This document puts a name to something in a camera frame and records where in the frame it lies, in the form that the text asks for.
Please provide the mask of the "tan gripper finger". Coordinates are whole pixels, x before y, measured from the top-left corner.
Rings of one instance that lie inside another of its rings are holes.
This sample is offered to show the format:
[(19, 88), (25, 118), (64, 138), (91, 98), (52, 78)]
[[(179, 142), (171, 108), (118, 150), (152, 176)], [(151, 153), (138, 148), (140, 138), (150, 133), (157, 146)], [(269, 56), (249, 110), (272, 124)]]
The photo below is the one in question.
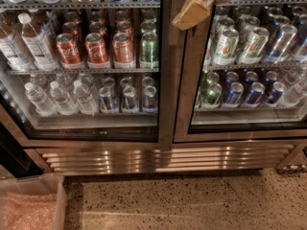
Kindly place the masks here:
[(172, 25), (184, 31), (200, 24), (210, 16), (214, 2), (215, 0), (185, 0)]

